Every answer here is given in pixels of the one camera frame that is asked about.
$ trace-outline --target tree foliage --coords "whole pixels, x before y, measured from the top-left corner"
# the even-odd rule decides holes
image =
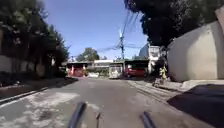
[[[57,65],[67,60],[68,48],[62,35],[44,19],[47,13],[39,0],[1,0],[0,29],[3,30],[3,53],[7,56]]]
[[[79,54],[76,58],[76,61],[94,61],[99,60],[100,56],[97,51],[92,48],[86,48],[82,54]]]
[[[124,0],[127,9],[142,12],[143,33],[151,45],[167,46],[173,38],[216,20],[224,0]]]

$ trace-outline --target street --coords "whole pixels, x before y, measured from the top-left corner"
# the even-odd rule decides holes
[[[126,81],[79,78],[0,106],[0,128],[67,127],[79,101],[88,104],[94,128],[97,113],[100,128],[144,128],[140,114],[147,111],[158,128],[213,128],[155,97],[139,92]]]

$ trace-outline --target sky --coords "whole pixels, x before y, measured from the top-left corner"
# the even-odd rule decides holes
[[[123,0],[43,0],[48,24],[53,24],[70,46],[70,56],[77,56],[86,47],[101,50],[119,43],[119,29],[124,26],[127,10]],[[125,44],[143,47],[146,36],[142,34],[141,16],[127,26]],[[125,48],[125,58],[138,55],[140,49]],[[99,52],[108,59],[121,57],[120,50]]]

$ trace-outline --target house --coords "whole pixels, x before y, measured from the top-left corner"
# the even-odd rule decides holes
[[[94,68],[109,68],[110,64],[113,62],[114,62],[114,60],[95,60],[92,63],[92,67],[94,67]]]
[[[147,57],[149,59],[148,63],[148,73],[153,71],[153,67],[155,66],[156,61],[159,60],[161,56],[161,48],[159,46],[150,46],[147,43],[139,52],[140,57]]]

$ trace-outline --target parked car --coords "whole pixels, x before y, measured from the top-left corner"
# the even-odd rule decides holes
[[[128,65],[125,68],[125,74],[127,77],[144,77],[147,75],[147,68],[145,67],[135,67],[133,65]]]

